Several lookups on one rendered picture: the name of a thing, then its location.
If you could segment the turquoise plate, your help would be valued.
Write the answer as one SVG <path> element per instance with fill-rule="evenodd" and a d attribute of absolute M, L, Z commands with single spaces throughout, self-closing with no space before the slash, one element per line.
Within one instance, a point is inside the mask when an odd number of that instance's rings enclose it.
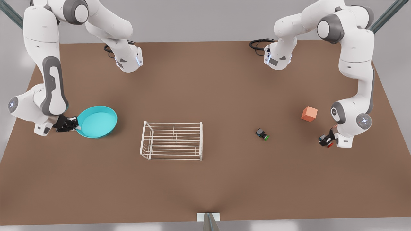
<path fill-rule="evenodd" d="M 76 131 L 80 135 L 98 139 L 109 135 L 114 130 L 118 117 L 110 107 L 93 106 L 82 111 L 77 120 L 81 130 Z"/>

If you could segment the orange cube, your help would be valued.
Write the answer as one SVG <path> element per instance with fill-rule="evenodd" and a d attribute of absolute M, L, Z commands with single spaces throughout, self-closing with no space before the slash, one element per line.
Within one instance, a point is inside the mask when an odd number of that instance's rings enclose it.
<path fill-rule="evenodd" d="M 316 108 L 307 106 L 302 113 L 301 119 L 308 121 L 308 122 L 312 122 L 313 120 L 315 120 L 317 118 L 317 112 L 318 110 Z"/>

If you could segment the silver frame post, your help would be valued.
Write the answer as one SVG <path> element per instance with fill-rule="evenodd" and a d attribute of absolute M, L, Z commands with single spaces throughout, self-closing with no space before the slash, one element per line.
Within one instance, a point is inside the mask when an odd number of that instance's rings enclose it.
<path fill-rule="evenodd" d="M 197 213 L 197 222 L 203 222 L 203 231 L 220 231 L 217 225 L 219 221 L 219 212 Z"/>
<path fill-rule="evenodd" d="M 9 17 L 19 28 L 23 28 L 23 18 L 5 0 L 0 0 L 0 10 Z"/>
<path fill-rule="evenodd" d="M 368 28 L 374 34 L 378 32 L 409 0 L 395 0 L 391 6 Z"/>

